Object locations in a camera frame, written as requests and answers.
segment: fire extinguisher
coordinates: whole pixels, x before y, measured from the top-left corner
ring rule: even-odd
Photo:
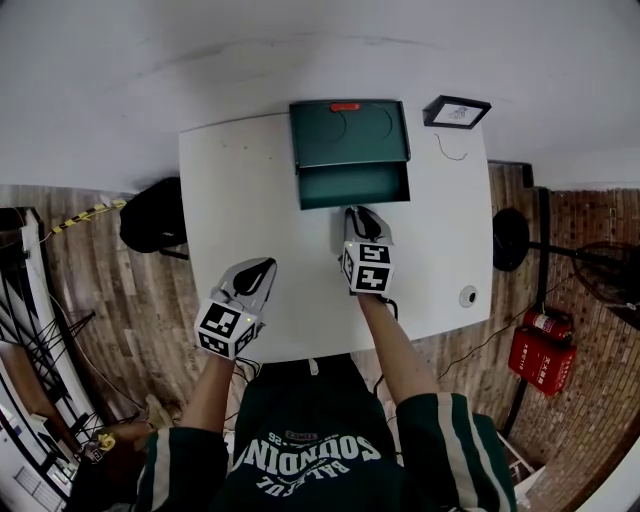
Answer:
[[[573,325],[569,320],[558,320],[551,318],[535,309],[530,309],[524,314],[522,320],[524,325],[535,327],[547,334],[556,341],[566,341],[571,337]]]

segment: brick wall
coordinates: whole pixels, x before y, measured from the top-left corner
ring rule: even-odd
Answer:
[[[639,243],[640,191],[551,194],[551,243],[578,248],[608,240]],[[551,256],[549,289],[573,273]],[[529,386],[510,440],[547,472],[530,493],[534,511],[576,510],[640,435],[640,336],[596,301],[577,278],[548,297],[573,315],[577,357],[563,393]]]

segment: black fan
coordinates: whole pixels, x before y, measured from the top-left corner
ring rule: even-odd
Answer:
[[[640,329],[640,248],[596,242],[580,249],[543,246],[529,239],[524,216],[513,208],[493,218],[493,266],[511,272],[530,248],[569,256],[576,277],[596,299],[636,329]]]

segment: picture frame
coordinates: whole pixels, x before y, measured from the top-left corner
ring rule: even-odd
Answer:
[[[486,101],[438,96],[423,110],[425,126],[471,130],[491,110]]]

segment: red box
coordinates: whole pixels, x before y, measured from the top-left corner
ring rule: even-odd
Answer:
[[[546,395],[564,388],[576,347],[547,338],[530,327],[519,327],[513,335],[509,368]]]

